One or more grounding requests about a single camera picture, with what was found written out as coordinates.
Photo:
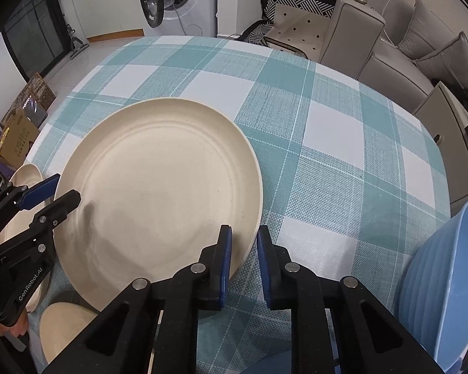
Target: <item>floor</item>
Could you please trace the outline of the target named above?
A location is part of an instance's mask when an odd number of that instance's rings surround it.
[[[76,84],[78,84],[95,66],[102,62],[106,56],[136,39],[138,38],[122,38],[94,42],[73,60],[67,60],[64,64],[62,64],[63,62],[61,61],[61,66],[57,66],[45,76],[45,81],[56,96],[55,101],[48,110],[48,116],[50,117],[55,112]]]

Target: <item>beige dish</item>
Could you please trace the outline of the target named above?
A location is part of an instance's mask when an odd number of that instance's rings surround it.
[[[33,187],[35,184],[41,182],[43,176],[41,171],[33,165],[28,163],[22,165],[14,175],[10,178],[10,181],[14,186],[18,187],[20,185],[27,185],[28,187]],[[19,211],[15,217],[5,226],[3,231],[0,232],[0,244],[9,240],[11,237],[25,231],[28,229],[29,224],[33,220],[35,214],[45,206],[45,203],[38,204],[32,210],[23,210]],[[33,293],[28,303],[26,304],[26,311],[32,312],[36,309],[38,304],[43,299],[48,287],[48,282],[50,278],[50,273],[44,278],[40,286]]]
[[[50,364],[97,316],[95,312],[68,302],[47,307],[40,318],[40,341]]]
[[[73,287],[101,311],[134,279],[158,281],[198,260],[222,224],[233,231],[231,276],[261,220],[260,167],[242,131],[180,98],[125,107],[85,136],[55,197],[80,206],[54,231]]]

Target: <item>plate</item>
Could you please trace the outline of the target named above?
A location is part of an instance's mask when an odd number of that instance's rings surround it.
[[[95,312],[69,302],[49,305],[40,318],[40,341],[50,364],[97,316]]]
[[[80,206],[54,230],[76,291],[101,311],[134,279],[159,281],[232,227],[231,276],[260,225],[262,180],[250,143],[203,104],[156,98],[112,114],[68,160],[55,197]]]
[[[35,184],[41,182],[42,180],[43,176],[41,171],[32,163],[22,165],[10,178],[10,181],[16,187],[21,185],[33,187]],[[5,228],[0,232],[0,244],[28,229],[29,224],[33,220],[35,214],[44,206],[45,203],[41,203],[35,206],[30,211],[26,209],[19,211],[16,214],[16,216],[13,217],[11,221],[5,226]],[[45,292],[47,291],[49,278],[50,273],[45,276],[40,286],[36,289],[36,291],[29,299],[28,303],[26,304],[26,311],[32,312],[36,309],[43,296],[45,295]]]
[[[444,372],[468,346],[468,202],[414,255],[399,321]]]

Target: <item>blue plastic bowl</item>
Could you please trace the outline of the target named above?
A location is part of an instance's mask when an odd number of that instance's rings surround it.
[[[398,317],[445,372],[468,345],[468,202],[413,257]]]

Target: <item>gray pillow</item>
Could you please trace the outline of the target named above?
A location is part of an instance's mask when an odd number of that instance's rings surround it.
[[[455,84],[468,89],[468,39],[464,32],[414,64],[430,80],[437,79],[444,84]]]
[[[421,0],[416,0],[413,18],[398,48],[414,60],[442,48],[453,38],[454,34],[447,25]]]

